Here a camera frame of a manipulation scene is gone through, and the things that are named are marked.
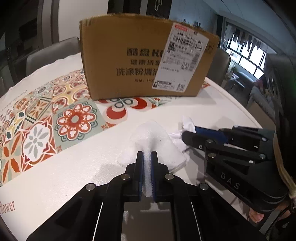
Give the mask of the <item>person's right hand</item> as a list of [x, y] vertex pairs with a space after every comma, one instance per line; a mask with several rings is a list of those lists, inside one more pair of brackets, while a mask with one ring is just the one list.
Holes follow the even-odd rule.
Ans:
[[249, 210], [249, 219], [253, 221], [254, 223], [259, 223], [264, 218], [264, 214], [258, 213], [257, 211], [250, 208]]

